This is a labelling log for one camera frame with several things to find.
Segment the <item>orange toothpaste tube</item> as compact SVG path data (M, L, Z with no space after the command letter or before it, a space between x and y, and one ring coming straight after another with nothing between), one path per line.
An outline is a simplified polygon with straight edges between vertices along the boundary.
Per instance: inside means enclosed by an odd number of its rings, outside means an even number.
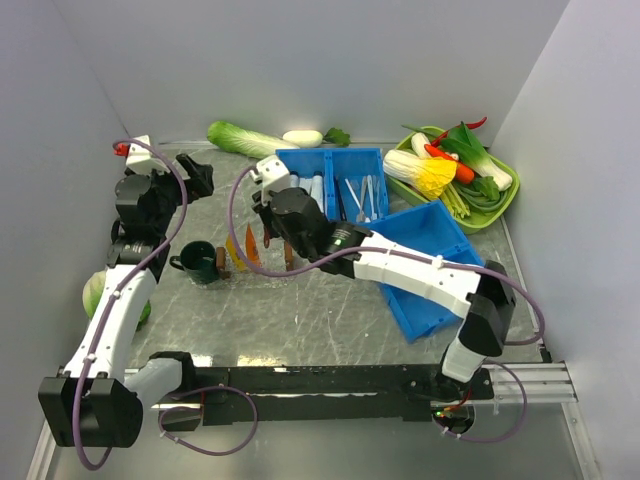
M245 254L247 256L248 261L252 263L254 266L256 267L262 266L256 239L250 224L246 226L246 231L245 231Z

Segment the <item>yellow toothpaste tube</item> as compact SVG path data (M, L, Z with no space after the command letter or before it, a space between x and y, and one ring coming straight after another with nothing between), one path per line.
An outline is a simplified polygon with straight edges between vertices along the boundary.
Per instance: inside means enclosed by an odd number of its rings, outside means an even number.
M233 244L233 241L231 239L231 236L228 235L227 239L225 241L225 248L229 254L229 257L235 267L235 269L238 272L244 272L247 270L247 266L246 264L241 260L241 258L238 256L237 250Z

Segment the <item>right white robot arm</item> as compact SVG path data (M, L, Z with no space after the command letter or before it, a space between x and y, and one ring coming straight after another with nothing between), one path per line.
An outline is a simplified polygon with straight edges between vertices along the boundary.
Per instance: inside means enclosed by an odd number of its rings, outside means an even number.
M285 240L310 268L394 287L461 319L436 375L444 396L462 396L484 361L503 353L516 298L501 264L447 262L364 226L331 221L300 188L258 191L252 201L269 235Z

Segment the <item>dark green mug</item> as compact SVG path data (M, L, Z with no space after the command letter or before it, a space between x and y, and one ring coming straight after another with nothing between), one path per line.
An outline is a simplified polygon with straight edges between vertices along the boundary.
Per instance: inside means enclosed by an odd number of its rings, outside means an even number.
M171 267L183 271L196 285L209 285L220 279L216 248L206 241L190 242L179 255L169 258Z

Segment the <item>red toothbrush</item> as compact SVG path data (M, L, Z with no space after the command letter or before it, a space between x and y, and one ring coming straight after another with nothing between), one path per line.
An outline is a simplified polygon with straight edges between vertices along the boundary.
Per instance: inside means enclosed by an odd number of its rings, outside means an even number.
M270 246L271 235L267 226L263 225L263 247L268 249Z

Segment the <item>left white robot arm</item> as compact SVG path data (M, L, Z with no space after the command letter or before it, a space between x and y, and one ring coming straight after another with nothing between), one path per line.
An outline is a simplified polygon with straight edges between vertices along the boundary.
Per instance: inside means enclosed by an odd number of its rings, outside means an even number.
M170 173L127 174L115 187L117 219L104 290L72 359L42 380L38 399L57 445L128 448L146 410L169 397L192 398L198 378L187 352L160 352L132 377L127 358L141 315L169 254L168 227L176 209L212 195L213 168L186 154L177 161L184 183Z

